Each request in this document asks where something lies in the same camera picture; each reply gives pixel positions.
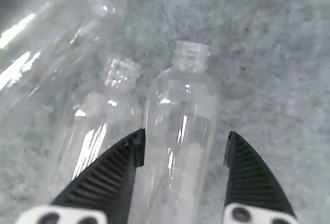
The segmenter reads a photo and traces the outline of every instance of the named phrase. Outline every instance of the plastic bottle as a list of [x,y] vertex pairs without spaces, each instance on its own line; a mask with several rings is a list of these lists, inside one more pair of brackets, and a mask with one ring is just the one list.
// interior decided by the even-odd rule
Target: plastic bottle
[[139,67],[128,59],[109,59],[103,84],[81,103],[68,106],[37,191],[37,202],[54,199],[100,154],[142,127],[142,109],[132,94]]
[[219,104],[205,73],[208,53],[207,45],[178,41],[173,67],[151,85],[145,162],[137,170],[130,224],[194,221]]
[[78,61],[111,39],[126,0],[53,0],[0,37],[0,114],[51,81],[79,69]]

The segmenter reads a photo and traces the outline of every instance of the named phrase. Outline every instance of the bottle neck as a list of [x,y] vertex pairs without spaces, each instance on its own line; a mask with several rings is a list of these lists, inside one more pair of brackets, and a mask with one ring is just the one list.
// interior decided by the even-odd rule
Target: bottle neck
[[206,70],[206,65],[203,63],[198,63],[196,61],[190,61],[186,59],[175,58],[173,60],[173,68],[190,73],[203,73]]

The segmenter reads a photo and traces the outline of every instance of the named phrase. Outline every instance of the speckled gray surface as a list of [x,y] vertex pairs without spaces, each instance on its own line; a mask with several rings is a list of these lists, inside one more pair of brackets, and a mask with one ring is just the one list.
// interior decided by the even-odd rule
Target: speckled gray surface
[[[300,223],[328,223],[330,1],[133,0],[128,13],[117,49],[142,65],[141,103],[152,78],[170,66],[176,39],[211,45],[208,72],[219,85],[222,110],[201,223],[221,222],[230,130],[263,156]],[[19,152],[0,158],[0,223],[31,206],[46,157],[46,141],[13,143]]]

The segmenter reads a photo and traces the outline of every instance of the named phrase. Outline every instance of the bottle opening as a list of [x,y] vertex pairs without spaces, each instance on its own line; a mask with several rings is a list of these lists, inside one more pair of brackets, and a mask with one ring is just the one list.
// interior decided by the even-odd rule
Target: bottle opening
[[209,46],[202,43],[177,41],[173,66],[182,71],[204,71],[207,68]]

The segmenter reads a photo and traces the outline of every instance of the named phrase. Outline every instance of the clear plastic bottle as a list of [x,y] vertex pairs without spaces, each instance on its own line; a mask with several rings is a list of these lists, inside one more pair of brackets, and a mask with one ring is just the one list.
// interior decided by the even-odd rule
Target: clear plastic bottle
[[194,222],[219,104],[205,73],[208,53],[207,45],[178,41],[173,67],[151,85],[145,162],[137,170],[130,224]]
[[142,127],[142,109],[132,94],[138,76],[136,63],[112,58],[104,83],[80,104],[66,108],[37,191],[38,203],[52,200],[100,154]]
[[78,68],[120,27],[127,0],[54,0],[0,37],[0,114]]

